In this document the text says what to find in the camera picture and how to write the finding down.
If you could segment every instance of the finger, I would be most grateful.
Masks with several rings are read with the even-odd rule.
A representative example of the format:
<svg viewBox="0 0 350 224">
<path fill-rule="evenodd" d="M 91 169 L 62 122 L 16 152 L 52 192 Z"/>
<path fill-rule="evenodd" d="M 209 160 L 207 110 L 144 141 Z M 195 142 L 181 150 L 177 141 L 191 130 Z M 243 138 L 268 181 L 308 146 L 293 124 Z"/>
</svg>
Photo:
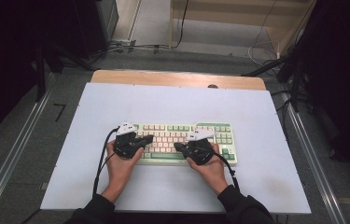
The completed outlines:
<svg viewBox="0 0 350 224">
<path fill-rule="evenodd" d="M 133 160 L 134 161 L 138 161 L 140 160 L 140 158 L 142 158 L 142 154 L 143 154 L 144 149 L 142 147 L 140 147 L 139 149 L 137 149 L 136 153 L 133 156 Z"/>
<path fill-rule="evenodd" d="M 190 157 L 187 157 L 186 161 L 189 163 L 189 166 L 195 170 L 195 166 L 197 165 L 197 163 L 195 163 L 195 161 L 193 161 Z"/>
<path fill-rule="evenodd" d="M 114 153 L 114 140 L 107 143 L 106 150 L 108 155 L 111 155 Z"/>
<path fill-rule="evenodd" d="M 216 153 L 220 153 L 220 149 L 218 148 L 218 144 L 210 143 L 210 145 L 212 146 L 213 150 Z"/>
</svg>

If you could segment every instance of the green keycap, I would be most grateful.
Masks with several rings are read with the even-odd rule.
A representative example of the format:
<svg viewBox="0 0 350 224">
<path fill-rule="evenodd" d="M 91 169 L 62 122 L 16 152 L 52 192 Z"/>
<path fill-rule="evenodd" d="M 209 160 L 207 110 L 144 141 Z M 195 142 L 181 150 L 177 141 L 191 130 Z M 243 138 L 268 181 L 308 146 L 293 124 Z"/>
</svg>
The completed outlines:
<svg viewBox="0 0 350 224">
<path fill-rule="evenodd" d="M 184 160 L 181 153 L 151 153 L 151 159 Z"/>
</svg>

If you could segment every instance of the hand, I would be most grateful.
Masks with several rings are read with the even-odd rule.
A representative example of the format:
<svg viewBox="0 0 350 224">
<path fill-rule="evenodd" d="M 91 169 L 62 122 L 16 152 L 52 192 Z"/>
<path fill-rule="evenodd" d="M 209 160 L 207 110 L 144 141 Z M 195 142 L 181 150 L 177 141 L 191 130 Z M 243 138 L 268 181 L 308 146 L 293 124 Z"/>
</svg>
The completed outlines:
<svg viewBox="0 0 350 224">
<path fill-rule="evenodd" d="M 140 147 L 130 160 L 119 157 L 114 152 L 114 141 L 107 144 L 107 157 L 113 155 L 106 163 L 108 170 L 108 186 L 102 192 L 102 196 L 114 203 L 125 189 L 131 178 L 134 165 L 142 157 L 143 148 Z"/>
<path fill-rule="evenodd" d="M 218 145 L 211 143 L 213 150 L 219 153 Z M 197 171 L 206 184 L 215 192 L 216 195 L 220 194 L 227 186 L 227 181 L 224 176 L 224 164 L 222 160 L 213 156 L 212 159 L 204 165 L 197 165 L 191 158 L 187 158 L 189 166 Z"/>
</svg>

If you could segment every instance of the metal rail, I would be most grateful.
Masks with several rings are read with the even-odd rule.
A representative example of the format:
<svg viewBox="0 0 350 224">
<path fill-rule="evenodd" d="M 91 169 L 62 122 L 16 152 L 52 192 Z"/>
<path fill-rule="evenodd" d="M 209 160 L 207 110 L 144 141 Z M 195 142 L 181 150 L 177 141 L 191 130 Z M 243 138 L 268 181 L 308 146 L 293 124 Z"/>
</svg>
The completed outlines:
<svg viewBox="0 0 350 224">
<path fill-rule="evenodd" d="M 283 98 L 285 101 L 289 99 L 287 94 L 283 94 Z M 326 177 L 324 169 L 315 154 L 314 146 L 312 145 L 311 139 L 305 131 L 300 115 L 294 111 L 292 106 L 288 107 L 288 113 L 297 135 L 300 138 L 301 146 L 305 153 L 306 159 L 308 160 L 309 166 L 311 167 L 312 174 L 314 175 L 316 184 L 327 207 L 332 223 L 346 224 L 343 212 L 341 211 L 337 198 L 335 197 L 331 185 L 329 184 L 329 180 Z"/>
<path fill-rule="evenodd" d="M 31 133 L 33 132 L 35 125 L 46 106 L 47 100 L 50 96 L 52 86 L 56 81 L 56 77 L 51 73 L 49 75 L 49 84 L 46 93 L 43 95 L 39 103 L 35 103 L 32 112 L 23 125 L 17 140 L 15 141 L 12 149 L 9 151 L 6 160 L 0 168 L 0 196 L 2 195 L 6 184 L 14 171 L 19 158 L 29 140 Z"/>
</svg>

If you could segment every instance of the wooden table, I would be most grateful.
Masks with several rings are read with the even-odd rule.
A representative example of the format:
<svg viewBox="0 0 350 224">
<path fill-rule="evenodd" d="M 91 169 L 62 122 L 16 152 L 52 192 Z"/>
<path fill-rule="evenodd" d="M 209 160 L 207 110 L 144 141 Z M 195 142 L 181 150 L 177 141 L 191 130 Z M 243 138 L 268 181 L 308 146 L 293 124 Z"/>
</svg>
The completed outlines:
<svg viewBox="0 0 350 224">
<path fill-rule="evenodd" d="M 187 0 L 171 0 L 169 48 L 172 47 L 173 19 L 182 20 Z M 275 52 L 286 54 L 299 31 L 308 22 L 316 0 L 191 0 L 185 20 L 213 21 L 264 26 Z"/>
<path fill-rule="evenodd" d="M 266 90 L 264 81 L 259 77 L 215 76 L 178 72 L 99 70 L 93 73 L 91 82 L 180 87 L 216 85 L 220 89 Z"/>
</svg>

